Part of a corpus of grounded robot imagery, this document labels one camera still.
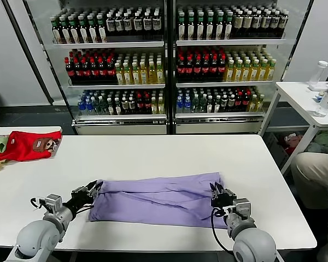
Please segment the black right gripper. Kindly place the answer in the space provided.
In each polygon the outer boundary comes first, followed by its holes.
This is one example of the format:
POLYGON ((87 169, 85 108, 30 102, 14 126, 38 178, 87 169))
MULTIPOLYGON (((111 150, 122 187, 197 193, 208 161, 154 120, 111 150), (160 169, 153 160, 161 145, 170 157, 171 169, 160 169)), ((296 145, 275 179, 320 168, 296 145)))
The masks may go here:
POLYGON ((211 207, 222 209, 223 207, 232 206, 237 195, 229 189, 224 189, 221 183, 210 183, 212 191, 211 207))

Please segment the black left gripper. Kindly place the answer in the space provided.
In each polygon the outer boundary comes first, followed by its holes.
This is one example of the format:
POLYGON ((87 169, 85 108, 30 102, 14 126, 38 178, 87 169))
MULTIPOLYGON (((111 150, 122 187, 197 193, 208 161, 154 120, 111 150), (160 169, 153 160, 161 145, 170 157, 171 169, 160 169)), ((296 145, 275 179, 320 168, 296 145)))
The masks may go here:
POLYGON ((102 188, 103 182, 92 181, 85 186, 79 187, 71 192, 71 199, 65 203, 65 207, 72 213, 77 213, 85 205, 93 204, 93 198, 97 196, 102 188))

